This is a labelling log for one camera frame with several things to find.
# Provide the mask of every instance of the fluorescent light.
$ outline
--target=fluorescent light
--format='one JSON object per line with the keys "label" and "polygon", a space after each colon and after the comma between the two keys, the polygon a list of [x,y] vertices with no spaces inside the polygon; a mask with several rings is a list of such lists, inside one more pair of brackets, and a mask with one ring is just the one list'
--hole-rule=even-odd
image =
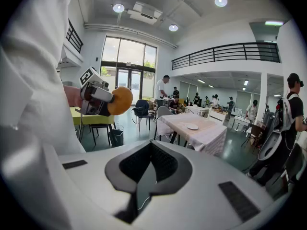
{"label": "fluorescent light", "polygon": [[124,10],[125,10],[125,7],[124,5],[122,4],[115,4],[113,6],[113,10],[116,12],[116,13],[122,13]]}
{"label": "fluorescent light", "polygon": [[170,31],[172,31],[172,32],[175,32],[175,31],[178,30],[178,26],[176,26],[176,25],[170,25],[168,29],[169,29]]}
{"label": "fluorescent light", "polygon": [[204,82],[203,80],[200,80],[200,79],[197,79],[197,81],[202,82],[202,83],[206,83],[206,82]]}
{"label": "fluorescent light", "polygon": [[227,0],[214,0],[214,2],[218,7],[225,7],[227,4]]}
{"label": "fluorescent light", "polygon": [[280,21],[266,21],[265,24],[266,25],[278,25],[278,26],[281,26],[281,25],[283,25],[283,22],[280,22]]}

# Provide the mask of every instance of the balcony railing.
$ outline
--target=balcony railing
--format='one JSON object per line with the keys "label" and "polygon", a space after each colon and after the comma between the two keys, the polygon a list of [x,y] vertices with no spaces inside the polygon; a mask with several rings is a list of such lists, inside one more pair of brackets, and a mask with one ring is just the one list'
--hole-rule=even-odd
{"label": "balcony railing", "polygon": [[172,60],[173,70],[224,60],[264,60],[280,63],[275,43],[239,43],[203,49]]}
{"label": "balcony railing", "polygon": [[66,34],[66,38],[71,43],[71,45],[80,53],[83,42],[78,36],[76,30],[73,28],[71,21],[69,19],[68,19],[68,22],[69,22],[69,28]]}

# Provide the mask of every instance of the person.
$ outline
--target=person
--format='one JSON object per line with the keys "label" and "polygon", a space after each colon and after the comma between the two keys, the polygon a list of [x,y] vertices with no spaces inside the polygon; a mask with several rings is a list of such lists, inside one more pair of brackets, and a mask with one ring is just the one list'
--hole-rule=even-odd
{"label": "person", "polygon": [[232,96],[230,96],[230,102],[227,102],[227,104],[229,105],[229,111],[232,111],[232,108],[234,107],[234,100],[232,98]]}
{"label": "person", "polygon": [[179,95],[174,95],[174,100],[169,104],[168,108],[171,110],[173,114],[177,114],[179,107]]}
{"label": "person", "polygon": [[205,103],[206,103],[206,104],[205,104],[206,106],[208,106],[208,107],[210,106],[210,100],[208,99],[207,96],[206,96],[206,102],[205,102]]}
{"label": "person", "polygon": [[254,100],[253,104],[249,104],[248,108],[246,109],[245,118],[248,118],[250,123],[252,123],[257,115],[258,107],[257,107],[258,101]]}
{"label": "person", "polygon": [[178,96],[179,96],[179,91],[177,90],[177,87],[174,87],[173,96],[174,96],[174,95],[178,95]]}
{"label": "person", "polygon": [[219,108],[219,100],[217,99],[218,95],[216,94],[213,99],[213,108]]}
{"label": "person", "polygon": [[157,117],[157,111],[158,111],[158,108],[160,106],[163,106],[163,103],[164,103],[164,97],[167,97],[167,94],[165,93],[165,86],[164,84],[166,83],[169,83],[169,76],[168,75],[165,75],[162,79],[160,79],[158,82],[157,82],[157,85],[156,85],[156,92],[155,92],[155,99],[156,99],[156,109],[155,109],[155,115],[154,115],[154,121]]}
{"label": "person", "polygon": [[262,186],[265,186],[273,175],[280,171],[285,164],[293,148],[297,132],[307,130],[307,125],[303,124],[303,102],[298,97],[300,89],[304,86],[304,84],[302,81],[300,81],[299,76],[296,73],[291,73],[287,81],[290,92],[286,98],[289,101],[289,109],[291,109],[290,112],[293,123],[291,124],[289,130],[284,130],[281,132],[282,140],[275,153],[266,160],[258,160],[246,174],[248,177],[254,177],[264,166],[267,165],[267,170],[264,172],[263,176],[257,180]]}
{"label": "person", "polygon": [[[1,35],[0,45],[0,75],[6,76],[0,84],[6,96],[1,108],[6,110],[10,99],[20,96],[14,110],[18,127],[52,145],[58,155],[85,152],[69,109],[80,107],[80,89],[63,86],[56,71],[69,27],[69,3],[24,0]],[[17,84],[24,87],[16,89]],[[0,123],[6,113],[0,112]]]}
{"label": "person", "polygon": [[199,97],[198,93],[196,93],[196,95],[194,97],[194,105],[197,105],[199,101],[200,101],[200,97]]}

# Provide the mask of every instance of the floor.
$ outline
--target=floor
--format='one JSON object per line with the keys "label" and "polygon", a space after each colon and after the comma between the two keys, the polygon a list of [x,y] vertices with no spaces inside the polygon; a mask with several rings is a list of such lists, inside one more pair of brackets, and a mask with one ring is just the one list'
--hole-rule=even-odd
{"label": "floor", "polygon": [[[153,122],[152,119],[151,119],[150,131],[149,131],[149,124],[146,125],[146,119],[143,119],[141,121],[140,132],[139,132],[132,118],[134,122],[136,122],[134,113],[132,113],[131,115],[131,109],[129,109],[124,114],[115,117],[116,126],[123,127],[124,144],[130,144],[135,141],[149,140],[154,138],[155,123]],[[248,171],[248,168],[257,160],[257,149],[255,149],[253,154],[252,153],[253,147],[250,144],[241,147],[242,143],[246,139],[246,134],[243,133],[244,127],[239,125],[238,130],[235,131],[236,125],[234,125],[233,129],[231,129],[233,121],[234,117],[231,117],[229,121],[225,121],[223,124],[224,126],[227,126],[227,134],[224,145],[224,151],[222,154],[219,154],[219,157],[225,162],[236,167],[238,170],[246,173]],[[97,136],[97,132],[95,130],[94,134],[96,139],[96,146],[94,144],[93,136],[90,133],[89,127],[85,126],[81,143],[87,152],[111,148],[111,146],[108,144],[106,128],[99,129],[99,136]],[[162,141],[169,142],[166,136],[162,137]],[[183,146],[184,143],[185,140],[181,138],[180,145]],[[264,171],[265,169],[263,169],[256,178],[262,176]],[[278,176],[279,174],[276,174],[266,184],[266,190],[274,199],[280,197],[279,191],[281,188],[281,181],[278,180],[277,183],[272,185],[272,183],[275,181],[275,179]],[[154,184],[155,184],[155,171],[154,167],[150,164],[145,174],[141,178],[140,182],[138,183],[137,199],[138,199],[139,208],[141,208],[144,201],[147,199],[149,195],[148,192],[152,187],[152,185]],[[144,203],[142,209],[144,209],[148,203],[149,200]]]}

